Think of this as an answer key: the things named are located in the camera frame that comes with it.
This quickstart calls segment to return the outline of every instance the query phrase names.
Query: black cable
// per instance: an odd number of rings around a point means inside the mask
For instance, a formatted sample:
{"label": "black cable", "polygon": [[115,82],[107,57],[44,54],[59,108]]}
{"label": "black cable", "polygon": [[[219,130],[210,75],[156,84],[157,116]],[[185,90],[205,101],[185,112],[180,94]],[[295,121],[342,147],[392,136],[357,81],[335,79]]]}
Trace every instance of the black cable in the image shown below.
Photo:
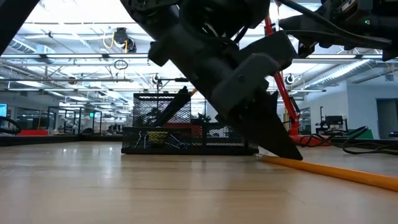
{"label": "black cable", "polygon": [[325,19],[324,17],[322,17],[321,15],[319,15],[319,14],[307,9],[306,7],[303,7],[291,0],[279,0],[279,2],[298,11],[298,12],[301,12],[304,16],[307,16],[307,17],[313,19],[315,22],[325,26],[326,28],[330,29],[335,34],[338,34],[339,36],[341,36],[344,39],[347,39],[347,40],[350,40],[350,41],[356,42],[356,43],[378,46],[381,49],[386,49],[391,46],[391,40],[373,39],[370,37],[356,35],[351,32],[348,32],[346,30],[343,30],[340,27],[334,25],[332,22]]}
{"label": "black cable", "polygon": [[7,117],[3,117],[3,116],[0,116],[0,121],[7,121],[8,123],[13,124],[16,127],[16,129],[0,128],[0,133],[6,133],[6,134],[21,133],[21,131],[22,131],[21,127],[19,126],[19,124],[16,121],[9,119]]}
{"label": "black cable", "polygon": [[244,26],[243,29],[237,34],[236,38],[234,39],[235,43],[239,43],[242,40],[246,32],[248,31],[249,26]]}
{"label": "black cable", "polygon": [[[345,153],[348,154],[353,154],[353,155],[359,155],[359,154],[388,154],[392,156],[398,156],[398,152],[392,151],[394,149],[389,149],[392,146],[398,145],[397,143],[390,144],[390,145],[383,145],[383,144],[378,144],[378,143],[373,143],[373,142],[359,142],[359,143],[353,143],[351,144],[352,140],[356,139],[360,135],[364,134],[369,128],[366,126],[357,128],[353,131],[350,131],[349,133],[345,133],[349,137],[347,140],[345,140],[343,143],[337,143],[337,142],[331,142],[330,140],[335,137],[340,135],[341,133],[334,133],[327,138],[324,138],[323,136],[319,134],[311,134],[310,136],[303,136],[300,138],[300,146],[302,147],[317,147],[321,146],[322,144],[329,144],[332,146],[340,147]],[[319,140],[319,143],[317,144],[310,144],[312,139]],[[359,146],[367,146],[369,147],[370,145],[374,146],[374,149],[367,149],[367,151],[352,151],[348,150],[347,148],[349,147],[359,147]]]}
{"label": "black cable", "polygon": [[187,9],[190,8],[191,3],[192,3],[192,0],[184,0],[180,6],[180,22],[186,31],[188,31],[191,35],[198,37],[199,39],[202,39],[207,42],[237,46],[236,43],[234,41],[232,41],[231,39],[228,39],[226,37],[215,37],[215,36],[212,37],[212,36],[209,36],[209,35],[206,35],[206,34],[200,32],[200,31],[196,30],[196,28],[192,27],[192,25],[186,20],[186,17],[188,17],[188,15],[190,14],[190,11]]}

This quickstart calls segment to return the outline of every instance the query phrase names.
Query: black wire crate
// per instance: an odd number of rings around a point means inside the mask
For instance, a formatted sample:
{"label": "black wire crate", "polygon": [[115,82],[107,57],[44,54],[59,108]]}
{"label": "black wire crate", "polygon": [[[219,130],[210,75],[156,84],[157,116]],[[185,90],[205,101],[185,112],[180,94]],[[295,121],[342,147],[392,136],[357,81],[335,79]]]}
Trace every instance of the black wire crate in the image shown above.
{"label": "black wire crate", "polygon": [[189,93],[135,93],[132,111],[135,127],[190,127]]}
{"label": "black wire crate", "polygon": [[123,154],[191,154],[190,128],[123,128]]}
{"label": "black wire crate", "polygon": [[231,150],[236,154],[258,153],[258,144],[242,137],[232,127],[192,119],[192,147]]}

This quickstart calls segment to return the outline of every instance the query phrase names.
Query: ductwork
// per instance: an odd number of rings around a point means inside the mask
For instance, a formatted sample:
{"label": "ductwork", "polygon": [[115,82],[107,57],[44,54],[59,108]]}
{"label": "ductwork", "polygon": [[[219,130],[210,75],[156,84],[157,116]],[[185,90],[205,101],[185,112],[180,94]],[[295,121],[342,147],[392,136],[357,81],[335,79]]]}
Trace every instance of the ductwork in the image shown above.
{"label": "ductwork", "polygon": [[27,44],[22,43],[21,41],[13,38],[11,40],[11,43],[8,45],[8,47],[18,50],[22,53],[25,54],[34,54],[36,53],[36,50],[33,47],[28,46]]}
{"label": "ductwork", "polygon": [[8,77],[8,78],[12,78],[12,79],[23,79],[23,78],[26,79],[27,78],[26,75],[21,75],[16,70],[3,68],[3,67],[0,67],[0,75]]}
{"label": "ductwork", "polygon": [[[23,43],[20,40],[17,40],[13,38],[11,40],[11,43],[8,45],[8,47],[17,50],[23,54],[55,54],[55,51],[51,49],[50,47],[47,47],[46,45],[42,44],[26,44]],[[50,60],[48,58],[38,58],[34,59],[38,62],[44,62],[47,64],[54,63],[53,60]]]}
{"label": "ductwork", "polygon": [[375,66],[384,66],[383,64],[376,64],[374,60],[359,60],[357,62],[353,62],[351,64],[347,65],[339,65],[336,68],[333,68],[313,80],[311,80],[309,83],[305,84],[305,89],[307,88],[313,88],[316,86],[327,86],[331,84],[335,84],[338,82],[341,82],[343,80],[346,80],[348,78],[351,78],[357,74],[366,72]]}

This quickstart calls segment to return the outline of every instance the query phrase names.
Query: ceiling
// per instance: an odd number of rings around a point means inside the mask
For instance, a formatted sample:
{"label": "ceiling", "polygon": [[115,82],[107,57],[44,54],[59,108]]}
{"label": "ceiling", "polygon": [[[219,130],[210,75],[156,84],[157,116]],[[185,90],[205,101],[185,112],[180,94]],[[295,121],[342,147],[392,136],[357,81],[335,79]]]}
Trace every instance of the ceiling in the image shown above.
{"label": "ceiling", "polygon": [[[299,2],[313,11],[320,6],[320,1],[302,0]],[[273,21],[276,21],[277,18],[285,18],[297,14],[298,12],[285,6],[281,6],[277,10],[275,4],[272,3],[270,7],[270,16]],[[127,28],[129,37],[137,45],[137,53],[148,53],[150,41],[152,41],[151,37],[131,19],[119,0],[41,0],[21,27],[14,40],[22,42],[31,49],[45,49],[45,52],[55,54],[123,54],[123,49],[115,45],[109,47],[111,45],[112,33],[118,27]],[[242,41],[240,41],[239,46],[243,48],[263,36],[264,24],[259,24],[257,28],[248,30]],[[293,37],[291,41],[297,48],[298,41]],[[363,51],[359,50],[357,53],[368,51],[369,49],[363,49]],[[329,49],[316,47],[315,51],[315,54],[329,55],[346,53],[339,46],[333,46]],[[20,49],[16,50],[8,47],[5,54],[21,54],[21,51]],[[70,77],[90,80],[89,82],[79,82],[77,85],[71,85],[68,82],[42,83],[49,88],[130,88],[132,91],[120,91],[117,95],[109,96],[117,100],[125,98],[128,101],[132,100],[134,92],[142,91],[143,89],[154,90],[155,85],[152,84],[152,78],[156,73],[162,78],[183,77],[171,62],[163,67],[158,67],[152,62],[148,62],[146,58],[127,58],[123,60],[129,66],[124,70],[118,70],[114,67],[116,60],[116,58],[65,58],[52,60],[52,65],[39,63],[32,59],[12,58],[6,61],[32,71],[33,75],[29,75],[27,72],[21,73],[32,79],[38,79],[38,75],[42,77],[50,75],[50,78],[58,80],[65,79],[65,81]],[[283,74],[285,76],[292,74],[295,77],[299,77],[299,80],[309,82],[339,64],[338,60],[333,61],[332,59],[324,61],[301,61],[300,63],[293,63],[283,71]],[[11,72],[8,75],[12,78],[17,77],[17,74],[13,76]],[[120,80],[123,78],[130,81],[115,81],[115,79]],[[93,82],[92,80],[94,79],[108,79],[111,82]],[[272,77],[267,77],[267,80],[270,82],[271,89],[277,89]],[[15,87],[16,85],[23,84],[14,83],[12,85],[12,87]],[[184,85],[188,86],[189,90],[193,89],[193,86],[189,83],[168,82],[162,90],[177,91]],[[60,97],[69,95],[69,93],[62,91],[55,92],[61,94],[62,96]],[[85,95],[91,100],[98,100],[95,96],[89,96],[86,93]],[[203,99],[199,93],[197,93],[196,97],[199,100]]]}

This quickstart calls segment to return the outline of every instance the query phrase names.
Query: metal frame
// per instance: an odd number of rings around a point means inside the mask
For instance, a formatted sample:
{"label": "metal frame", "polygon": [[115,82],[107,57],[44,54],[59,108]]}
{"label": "metal frame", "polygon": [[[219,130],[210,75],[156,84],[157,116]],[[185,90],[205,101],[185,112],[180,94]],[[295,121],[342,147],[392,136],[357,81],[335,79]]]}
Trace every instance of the metal frame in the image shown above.
{"label": "metal frame", "polygon": [[[84,109],[84,107],[82,106],[49,106],[49,108],[47,109],[47,130],[49,129],[49,121],[50,121],[50,110],[51,109],[55,109],[55,110],[65,110],[65,117],[67,116],[68,111],[72,111],[72,110],[68,110],[66,108],[79,108],[79,122],[78,122],[78,133],[80,134],[80,125],[81,125],[81,112],[82,109]],[[76,111],[72,111],[73,112],[73,124],[76,121]],[[100,113],[100,117],[99,117],[99,134],[102,135],[102,111],[93,109],[93,110],[85,110],[85,112],[93,112],[94,116],[93,116],[93,130],[94,130],[94,125],[95,125],[95,113],[99,112]],[[66,122],[64,122],[63,124],[63,132],[65,133],[66,130]]]}

